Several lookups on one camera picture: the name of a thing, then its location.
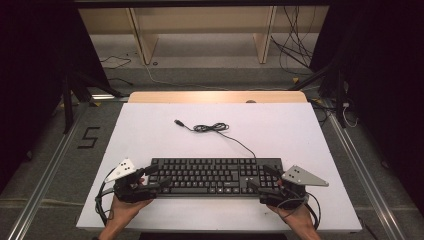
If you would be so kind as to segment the black keyboard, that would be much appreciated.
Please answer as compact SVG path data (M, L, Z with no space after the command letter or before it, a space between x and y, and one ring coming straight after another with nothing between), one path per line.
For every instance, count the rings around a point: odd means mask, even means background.
M265 166L283 172L280 158L153 158L152 164L159 170L148 177L150 184L171 178L161 197L253 197L249 180L261 188L278 187Z

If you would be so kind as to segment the person's left hand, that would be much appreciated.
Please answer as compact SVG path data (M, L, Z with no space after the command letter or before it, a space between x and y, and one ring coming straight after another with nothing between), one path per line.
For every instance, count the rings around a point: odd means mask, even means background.
M152 199L127 203L113 196L107 226L114 228L125 228L135 216L146 206L152 203Z

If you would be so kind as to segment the long metal floor rail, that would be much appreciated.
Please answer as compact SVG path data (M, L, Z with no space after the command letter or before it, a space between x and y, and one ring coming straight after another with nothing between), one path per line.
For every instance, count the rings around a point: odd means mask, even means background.
M24 239L39 207L41 206L42 200L44 199L48 188L50 187L54 176L56 175L67 150L69 149L70 142L75 135L76 128L78 127L85 112L85 108L76 110L74 123L70 126L66 133L61 135L61 139L58 142L58 145L55 148L47 166L42 172L40 179L37 181L36 186L33 188L30 197L24 201L22 211L12 225L12 228L8 233L7 240Z
M333 113L329 115L329 119L388 238L390 240L406 240L406 235L367 170L348 132L341 127Z

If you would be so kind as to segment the white board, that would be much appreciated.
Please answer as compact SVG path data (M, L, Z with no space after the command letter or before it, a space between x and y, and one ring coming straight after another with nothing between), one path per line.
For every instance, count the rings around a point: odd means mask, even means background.
M129 158L145 167L153 158L280 158L329 183L308 187L321 212L322 232L350 233L359 220L308 103L147 104L121 109L78 227L102 228L94 198L109 171ZM283 221L257 198L157 198L130 223L151 232L282 232Z

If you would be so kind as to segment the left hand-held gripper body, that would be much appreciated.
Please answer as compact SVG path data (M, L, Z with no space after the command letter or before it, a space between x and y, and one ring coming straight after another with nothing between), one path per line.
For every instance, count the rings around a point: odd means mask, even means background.
M129 158L121 161L105 178L104 182L114 182L116 197L127 203L154 199L157 197L156 184L142 185L139 180L145 175L145 168L137 169Z

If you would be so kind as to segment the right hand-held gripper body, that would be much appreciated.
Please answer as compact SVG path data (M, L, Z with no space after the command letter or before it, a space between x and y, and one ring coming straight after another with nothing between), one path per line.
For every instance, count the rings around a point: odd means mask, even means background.
M308 201L307 186L329 186L327 181L296 165L280 171L283 172L281 179L264 171L271 178L271 186L261 187L264 189L264 193L259 194L261 204L294 210Z

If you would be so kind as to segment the black metal stand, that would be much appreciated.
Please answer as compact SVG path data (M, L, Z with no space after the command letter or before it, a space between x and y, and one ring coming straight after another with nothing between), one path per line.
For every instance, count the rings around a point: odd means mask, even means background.
M343 87L344 74L338 64L330 63L321 70L307 77L304 81L290 87L289 91L299 91L319 79L323 79L319 87L319 95L323 97L333 96L336 99L336 119L340 126L345 128L346 123L343 115L343 104L347 102L347 98Z
M62 79L62 99L65 111L65 134L71 130L71 127L74 124L71 94L74 94L80 102L88 103L93 98L92 94L88 90L89 86L98 88L117 98L128 97L128 94L124 94L113 89L107 80L105 83L102 83L101 81L98 81L80 71L68 72Z

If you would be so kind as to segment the short metal rail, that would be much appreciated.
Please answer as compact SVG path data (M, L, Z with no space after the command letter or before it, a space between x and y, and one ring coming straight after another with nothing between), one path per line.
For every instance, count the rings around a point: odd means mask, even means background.
M94 101L128 101L129 97L116 97L111 94L94 94L92 95L92 100Z

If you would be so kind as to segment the person's right hand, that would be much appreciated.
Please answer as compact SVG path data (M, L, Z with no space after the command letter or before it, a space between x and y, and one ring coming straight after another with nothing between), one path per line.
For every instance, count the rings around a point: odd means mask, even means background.
M268 205L268 208L276 213L297 234L315 232L311 214L304 204L301 204L295 210L285 210L270 205Z

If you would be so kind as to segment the dark curtain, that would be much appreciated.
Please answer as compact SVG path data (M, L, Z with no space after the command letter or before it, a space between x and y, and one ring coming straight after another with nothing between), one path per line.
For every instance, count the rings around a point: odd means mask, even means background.
M73 0L0 0L0 193L77 73L109 84Z
M311 68L328 64L361 14L344 58L348 97L424 215L424 0L329 0Z

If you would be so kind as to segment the wooden shelf unit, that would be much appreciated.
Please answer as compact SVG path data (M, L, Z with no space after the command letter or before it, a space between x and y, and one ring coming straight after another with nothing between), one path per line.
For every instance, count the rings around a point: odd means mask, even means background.
M271 35L321 31L327 6L95 8L79 11L90 34L131 34L144 64L160 34L249 33L258 61L267 60Z

